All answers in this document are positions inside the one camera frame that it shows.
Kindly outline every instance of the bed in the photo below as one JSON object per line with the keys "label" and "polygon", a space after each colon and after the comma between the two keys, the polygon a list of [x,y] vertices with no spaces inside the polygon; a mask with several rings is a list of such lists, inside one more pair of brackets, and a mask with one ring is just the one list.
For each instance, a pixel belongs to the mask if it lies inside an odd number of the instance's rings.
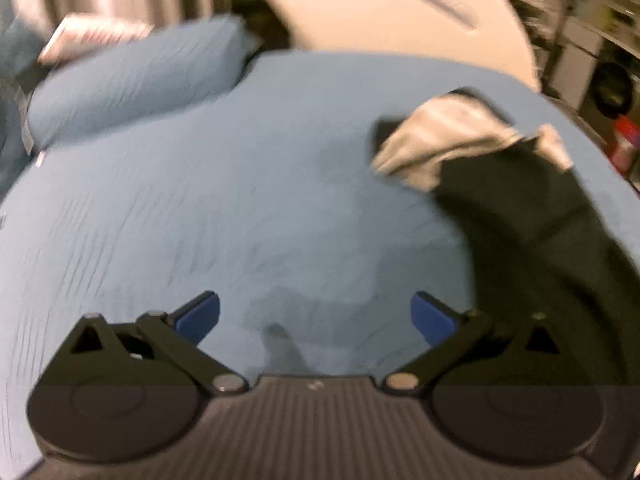
{"label": "bed", "polygon": [[433,96],[472,87],[524,134],[553,124],[640,264],[632,189],[514,78],[348,53],[270,53],[244,67],[251,41],[238,20],[222,20],[78,62],[33,97],[31,134],[44,153],[0,204],[4,480],[38,458],[25,402],[84,313],[125,322],[215,290],[222,316],[200,347],[251,380],[380,378],[427,350],[409,300],[426,290],[473,307],[468,251],[428,194],[369,163],[376,121]]}

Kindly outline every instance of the wrinkled fabric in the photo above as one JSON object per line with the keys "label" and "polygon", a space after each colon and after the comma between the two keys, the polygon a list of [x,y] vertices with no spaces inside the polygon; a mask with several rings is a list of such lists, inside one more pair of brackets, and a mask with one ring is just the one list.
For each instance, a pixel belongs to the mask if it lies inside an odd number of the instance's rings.
{"label": "wrinkled fabric", "polygon": [[0,0],[0,203],[28,163],[22,139],[26,102],[17,77],[36,61],[44,42]]}
{"label": "wrinkled fabric", "polygon": [[33,94],[36,146],[87,140],[152,115],[213,99],[238,82],[257,40],[237,16],[169,27],[57,70]]}
{"label": "wrinkled fabric", "polygon": [[372,128],[462,86],[527,137],[552,124],[608,230],[640,264],[633,190],[515,79],[427,57],[260,56],[217,99],[52,146],[2,203],[0,478],[40,456],[28,394],[85,312],[131,322],[215,290],[220,323],[200,349],[251,380],[379,379],[426,351],[410,298],[426,290],[472,308],[470,253],[433,193],[371,170]]}
{"label": "wrinkled fabric", "polygon": [[[540,126],[537,137],[537,154],[561,171],[571,168],[553,126]],[[438,185],[445,160],[496,152],[522,138],[478,99],[452,93],[430,99],[404,120],[383,142],[372,166],[428,191]]]}
{"label": "wrinkled fabric", "polygon": [[438,203],[474,261],[476,306],[518,324],[544,312],[596,384],[640,384],[640,278],[572,171],[536,140],[449,160]]}

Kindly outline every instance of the clothing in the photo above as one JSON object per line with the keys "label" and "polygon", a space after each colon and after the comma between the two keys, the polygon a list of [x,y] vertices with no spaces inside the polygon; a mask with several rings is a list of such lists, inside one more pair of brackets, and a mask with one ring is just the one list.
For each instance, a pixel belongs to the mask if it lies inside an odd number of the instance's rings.
{"label": "clothing", "polygon": [[640,384],[640,278],[605,231],[556,130],[523,137],[468,96],[419,107],[374,167],[433,190],[472,251],[476,308],[546,314],[596,384]]}
{"label": "clothing", "polygon": [[30,160],[24,117],[28,94],[44,76],[35,64],[43,46],[12,0],[0,0],[0,203]]}

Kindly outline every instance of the black garment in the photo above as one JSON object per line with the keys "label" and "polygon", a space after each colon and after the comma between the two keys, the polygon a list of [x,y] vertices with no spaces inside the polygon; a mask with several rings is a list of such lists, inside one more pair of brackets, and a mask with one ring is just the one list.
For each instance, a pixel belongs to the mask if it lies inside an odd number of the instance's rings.
{"label": "black garment", "polygon": [[442,165],[435,195],[468,238],[476,307],[546,313],[596,384],[640,384],[640,278],[571,171],[535,140]]}

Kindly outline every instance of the metal pivot screw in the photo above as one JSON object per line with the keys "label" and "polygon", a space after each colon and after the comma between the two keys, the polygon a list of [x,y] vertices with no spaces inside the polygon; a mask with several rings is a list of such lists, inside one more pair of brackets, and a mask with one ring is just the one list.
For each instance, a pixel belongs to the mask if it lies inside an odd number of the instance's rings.
{"label": "metal pivot screw", "polygon": [[222,374],[213,379],[213,387],[221,394],[236,394],[244,389],[244,379],[236,374]]}
{"label": "metal pivot screw", "polygon": [[404,372],[391,374],[386,378],[386,385],[392,390],[399,392],[409,392],[415,390],[420,384],[420,379],[413,374]]}

